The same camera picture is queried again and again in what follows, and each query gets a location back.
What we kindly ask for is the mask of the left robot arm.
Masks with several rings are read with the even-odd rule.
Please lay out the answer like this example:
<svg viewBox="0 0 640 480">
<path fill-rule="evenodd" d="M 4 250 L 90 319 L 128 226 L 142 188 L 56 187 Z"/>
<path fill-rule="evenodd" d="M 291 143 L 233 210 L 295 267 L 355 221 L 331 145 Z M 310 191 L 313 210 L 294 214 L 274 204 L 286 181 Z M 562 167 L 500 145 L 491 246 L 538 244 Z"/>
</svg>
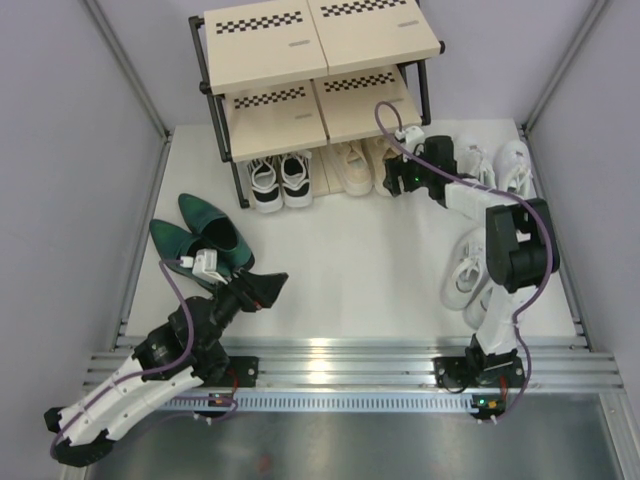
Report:
<svg viewBox="0 0 640 480">
<path fill-rule="evenodd" d="M 193 388 L 220 384 L 231 364 L 221 344 L 224 331 L 239 313 L 271 308 L 288 278 L 284 272 L 241 270 L 209 297 L 180 297 L 167 321 L 98 387 L 70 406 L 45 412 L 55 435 L 51 457 L 62 465 L 91 465 L 160 406 Z"/>
</svg>

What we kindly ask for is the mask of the white sneaker back right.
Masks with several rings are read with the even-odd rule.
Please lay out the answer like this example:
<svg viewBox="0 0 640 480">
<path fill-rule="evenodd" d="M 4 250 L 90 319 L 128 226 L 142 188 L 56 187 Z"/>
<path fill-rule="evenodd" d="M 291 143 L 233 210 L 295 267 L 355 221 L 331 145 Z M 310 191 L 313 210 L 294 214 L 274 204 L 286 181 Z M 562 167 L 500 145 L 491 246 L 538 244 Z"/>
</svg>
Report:
<svg viewBox="0 0 640 480">
<path fill-rule="evenodd" d="M 531 195 L 532 167 L 528 147 L 511 140 L 499 148 L 494 158 L 497 187 L 501 191 L 528 199 Z"/>
</svg>

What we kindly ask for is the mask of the beige three-tier shoe shelf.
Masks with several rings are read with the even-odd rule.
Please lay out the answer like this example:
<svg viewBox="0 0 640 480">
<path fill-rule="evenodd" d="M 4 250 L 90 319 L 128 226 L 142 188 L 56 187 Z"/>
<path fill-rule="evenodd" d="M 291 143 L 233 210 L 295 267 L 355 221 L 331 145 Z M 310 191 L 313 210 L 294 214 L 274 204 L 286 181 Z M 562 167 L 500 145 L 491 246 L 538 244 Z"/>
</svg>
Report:
<svg viewBox="0 0 640 480">
<path fill-rule="evenodd" d="M 221 160 L 242 208 L 243 163 L 373 137 L 377 102 L 431 121 L 426 63 L 445 52 L 416 1 L 266 1 L 189 28 Z"/>
</svg>

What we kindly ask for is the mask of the aluminium corner post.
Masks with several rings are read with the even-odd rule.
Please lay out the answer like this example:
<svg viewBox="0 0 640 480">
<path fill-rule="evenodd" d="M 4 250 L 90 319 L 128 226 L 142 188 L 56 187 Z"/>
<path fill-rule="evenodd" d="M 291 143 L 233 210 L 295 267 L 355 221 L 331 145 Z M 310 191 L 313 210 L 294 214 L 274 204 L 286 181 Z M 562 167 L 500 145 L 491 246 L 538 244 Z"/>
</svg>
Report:
<svg viewBox="0 0 640 480">
<path fill-rule="evenodd" d="M 594 30 L 606 15 L 611 5 L 609 0 L 591 1 L 578 26 L 571 35 L 566 48 L 551 70 L 540 94 L 533 103 L 526 119 L 519 126 L 521 137 L 527 139 L 540 120 L 542 114 L 566 79 L 574 63 L 584 50 Z"/>
<path fill-rule="evenodd" d="M 115 29 L 111 25 L 107 15 L 105 14 L 99 1 L 80 0 L 80 5 L 86 11 L 90 21 L 97 30 L 106 48 L 116 62 L 117 67 L 124 76 L 124 79 L 130 87 L 133 95 L 138 101 L 140 107 L 144 111 L 147 119 L 150 121 L 156 133 L 163 142 L 170 139 L 170 131 L 162 120 L 147 88 L 145 87 L 140 75 L 138 74 L 134 64 L 132 63 L 126 49 L 120 41 Z"/>
</svg>

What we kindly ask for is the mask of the green pointed shoe right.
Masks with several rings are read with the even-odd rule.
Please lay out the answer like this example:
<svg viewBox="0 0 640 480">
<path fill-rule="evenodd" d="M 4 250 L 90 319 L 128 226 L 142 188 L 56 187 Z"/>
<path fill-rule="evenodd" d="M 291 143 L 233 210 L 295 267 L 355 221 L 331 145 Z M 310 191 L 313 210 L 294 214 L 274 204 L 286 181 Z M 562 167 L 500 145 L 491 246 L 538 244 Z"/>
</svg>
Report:
<svg viewBox="0 0 640 480">
<path fill-rule="evenodd" d="M 226 213 L 188 193 L 179 195 L 178 206 L 189 230 L 214 248 L 230 270 L 254 266 L 251 248 Z"/>
</svg>

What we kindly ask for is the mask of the green pointed shoe left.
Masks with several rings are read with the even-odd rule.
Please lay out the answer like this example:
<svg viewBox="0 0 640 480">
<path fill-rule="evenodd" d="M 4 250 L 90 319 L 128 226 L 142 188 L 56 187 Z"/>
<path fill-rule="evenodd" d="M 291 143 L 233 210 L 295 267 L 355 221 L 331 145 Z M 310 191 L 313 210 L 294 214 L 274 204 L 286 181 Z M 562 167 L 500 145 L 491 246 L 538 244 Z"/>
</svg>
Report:
<svg viewBox="0 0 640 480">
<path fill-rule="evenodd" d="M 181 258 L 194 257 L 199 250 L 210 248 L 201 236 L 163 220 L 151 220 L 149 232 L 165 265 L 185 277 L 192 277 L 193 274 L 190 267 L 182 266 Z"/>
</svg>

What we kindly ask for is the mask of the white sneaker back left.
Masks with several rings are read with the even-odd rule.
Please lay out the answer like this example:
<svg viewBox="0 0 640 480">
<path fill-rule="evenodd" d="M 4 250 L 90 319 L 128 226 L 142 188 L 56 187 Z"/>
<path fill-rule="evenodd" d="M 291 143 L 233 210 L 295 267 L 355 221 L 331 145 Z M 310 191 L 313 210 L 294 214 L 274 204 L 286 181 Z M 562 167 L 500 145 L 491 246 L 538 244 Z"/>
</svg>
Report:
<svg viewBox="0 0 640 480">
<path fill-rule="evenodd" d="M 489 188 L 495 188 L 494 168 L 482 145 L 473 136 L 466 134 L 457 135 L 453 143 L 458 172 L 474 177 Z"/>
</svg>

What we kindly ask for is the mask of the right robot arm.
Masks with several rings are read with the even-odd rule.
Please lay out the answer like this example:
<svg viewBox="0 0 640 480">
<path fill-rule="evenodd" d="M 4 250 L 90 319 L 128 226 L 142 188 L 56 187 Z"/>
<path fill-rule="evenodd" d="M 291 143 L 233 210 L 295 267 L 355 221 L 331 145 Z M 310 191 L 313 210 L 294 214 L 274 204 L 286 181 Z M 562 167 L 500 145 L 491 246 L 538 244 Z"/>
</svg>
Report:
<svg viewBox="0 0 640 480">
<path fill-rule="evenodd" d="M 383 186 L 392 196 L 424 188 L 475 225 L 453 248 L 442 290 L 443 304 L 462 311 L 473 333 L 463 355 L 442 358 L 439 384 L 454 392 L 525 389 L 531 353 L 520 318 L 560 264 L 546 201 L 499 189 L 486 163 L 462 168 L 449 136 L 406 127 L 384 138 L 399 152 L 384 162 Z"/>
</svg>

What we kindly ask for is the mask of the right aluminium corner post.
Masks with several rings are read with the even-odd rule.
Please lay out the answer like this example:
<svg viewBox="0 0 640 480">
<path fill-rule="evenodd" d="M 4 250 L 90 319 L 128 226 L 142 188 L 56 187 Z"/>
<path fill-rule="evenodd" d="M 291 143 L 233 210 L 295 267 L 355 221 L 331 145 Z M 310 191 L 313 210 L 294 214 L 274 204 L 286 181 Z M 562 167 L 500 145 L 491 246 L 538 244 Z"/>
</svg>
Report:
<svg viewBox="0 0 640 480">
<path fill-rule="evenodd" d="M 527 139 L 540 120 L 542 114 L 566 79 L 574 63 L 584 50 L 594 30 L 606 15 L 611 5 L 609 0 L 591 1 L 578 26 L 571 35 L 566 48 L 551 70 L 540 94 L 533 103 L 526 119 L 519 126 L 521 137 Z"/>
</svg>

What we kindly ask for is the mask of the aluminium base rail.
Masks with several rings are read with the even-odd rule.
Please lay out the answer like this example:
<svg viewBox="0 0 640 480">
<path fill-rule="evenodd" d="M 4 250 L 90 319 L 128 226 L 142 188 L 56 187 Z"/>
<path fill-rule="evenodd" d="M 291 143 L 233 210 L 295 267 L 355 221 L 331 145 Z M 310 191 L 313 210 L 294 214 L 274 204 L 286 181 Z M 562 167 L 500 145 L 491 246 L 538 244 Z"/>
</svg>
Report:
<svg viewBox="0 0 640 480">
<path fill-rule="evenodd" d="M 434 361 L 461 355 L 461 337 L 402 339 L 240 339 L 226 337 L 231 356 L 258 358 L 262 391 L 433 391 Z M 530 393 L 620 392 L 610 353 L 593 352 L 581 337 L 531 338 Z"/>
</svg>

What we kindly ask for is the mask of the black white sneaker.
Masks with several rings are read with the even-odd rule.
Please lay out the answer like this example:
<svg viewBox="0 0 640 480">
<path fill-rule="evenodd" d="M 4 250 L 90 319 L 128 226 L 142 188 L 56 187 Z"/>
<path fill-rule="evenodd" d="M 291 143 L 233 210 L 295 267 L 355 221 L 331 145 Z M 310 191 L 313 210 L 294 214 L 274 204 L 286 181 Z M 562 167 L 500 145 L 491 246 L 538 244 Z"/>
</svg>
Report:
<svg viewBox="0 0 640 480">
<path fill-rule="evenodd" d="M 278 165 L 277 156 L 268 156 L 254 159 L 247 166 L 255 208 L 260 213 L 274 213 L 284 205 L 277 172 Z"/>
<path fill-rule="evenodd" d="M 281 158 L 283 199 L 289 208 L 305 208 L 313 202 L 311 159 L 309 150 L 295 151 Z"/>
</svg>

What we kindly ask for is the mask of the white sneaker front left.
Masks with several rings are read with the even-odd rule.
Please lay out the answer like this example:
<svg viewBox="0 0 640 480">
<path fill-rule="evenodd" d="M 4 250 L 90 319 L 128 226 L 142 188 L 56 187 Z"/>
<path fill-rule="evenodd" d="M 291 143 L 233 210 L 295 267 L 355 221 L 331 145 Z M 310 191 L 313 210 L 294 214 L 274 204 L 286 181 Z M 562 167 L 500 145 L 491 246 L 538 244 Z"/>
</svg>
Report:
<svg viewBox="0 0 640 480">
<path fill-rule="evenodd" d="M 453 311 L 465 309 L 489 278 L 486 264 L 486 229 L 469 231 L 457 242 L 450 255 L 440 297 Z"/>
</svg>

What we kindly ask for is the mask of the green pointed shoe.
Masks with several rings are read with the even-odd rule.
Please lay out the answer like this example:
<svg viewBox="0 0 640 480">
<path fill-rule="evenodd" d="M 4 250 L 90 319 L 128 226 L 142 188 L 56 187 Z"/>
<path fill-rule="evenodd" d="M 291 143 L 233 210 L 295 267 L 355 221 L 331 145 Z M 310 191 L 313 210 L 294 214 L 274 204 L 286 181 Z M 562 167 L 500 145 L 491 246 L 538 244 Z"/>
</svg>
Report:
<svg viewBox="0 0 640 480">
<path fill-rule="evenodd" d="M 151 220 L 149 232 L 165 265 L 185 277 L 192 277 L 193 274 L 190 267 L 182 266 L 181 258 L 194 257 L 199 250 L 210 248 L 201 236 L 163 220 Z"/>
<path fill-rule="evenodd" d="M 188 193 L 179 195 L 178 206 L 189 230 L 214 248 L 230 270 L 254 266 L 251 248 L 226 213 Z"/>
</svg>

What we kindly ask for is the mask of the beige lace sneaker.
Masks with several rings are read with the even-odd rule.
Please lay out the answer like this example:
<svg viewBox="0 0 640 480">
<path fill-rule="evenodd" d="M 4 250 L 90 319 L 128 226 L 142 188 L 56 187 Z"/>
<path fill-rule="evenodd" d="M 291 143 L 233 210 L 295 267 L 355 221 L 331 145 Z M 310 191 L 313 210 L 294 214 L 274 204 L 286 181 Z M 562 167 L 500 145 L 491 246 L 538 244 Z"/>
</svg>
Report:
<svg viewBox="0 0 640 480">
<path fill-rule="evenodd" d="M 384 186 L 386 178 L 386 160 L 395 159 L 400 152 L 384 136 L 370 137 L 363 141 L 363 151 L 371 170 L 372 183 L 376 192 L 384 197 L 391 193 Z"/>
<path fill-rule="evenodd" d="M 360 140 L 331 144 L 329 158 L 347 194 L 360 197 L 370 193 L 373 177 Z"/>
</svg>

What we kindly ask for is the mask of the white sneaker front right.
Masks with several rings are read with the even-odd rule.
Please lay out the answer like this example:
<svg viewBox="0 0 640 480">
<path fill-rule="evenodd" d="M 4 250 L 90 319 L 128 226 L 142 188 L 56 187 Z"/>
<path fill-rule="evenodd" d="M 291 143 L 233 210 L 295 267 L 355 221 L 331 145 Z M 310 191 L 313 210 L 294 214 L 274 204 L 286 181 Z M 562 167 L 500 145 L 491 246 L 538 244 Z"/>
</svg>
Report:
<svg viewBox="0 0 640 480">
<path fill-rule="evenodd" d="M 494 286 L 493 282 L 487 282 L 463 312 L 465 323 L 473 330 L 478 330 L 484 322 Z"/>
</svg>

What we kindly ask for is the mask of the left aluminium corner post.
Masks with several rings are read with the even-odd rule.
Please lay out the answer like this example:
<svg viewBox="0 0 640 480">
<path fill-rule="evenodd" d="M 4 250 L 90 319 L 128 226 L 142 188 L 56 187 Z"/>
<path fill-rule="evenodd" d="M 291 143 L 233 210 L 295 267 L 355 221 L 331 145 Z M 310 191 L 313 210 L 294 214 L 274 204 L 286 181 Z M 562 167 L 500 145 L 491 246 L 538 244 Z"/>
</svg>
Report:
<svg viewBox="0 0 640 480">
<path fill-rule="evenodd" d="M 138 101 L 140 107 L 144 111 L 147 119 L 150 121 L 156 133 L 163 142 L 170 139 L 170 131 L 162 120 L 147 88 L 145 87 L 140 75 L 138 74 L 134 64 L 132 63 L 126 49 L 120 41 L 115 29 L 111 25 L 107 15 L 105 14 L 99 1 L 80 0 L 80 5 L 86 11 L 90 21 L 97 30 L 106 48 L 116 62 L 117 67 L 124 76 L 124 79 L 130 87 L 133 95 Z"/>
</svg>

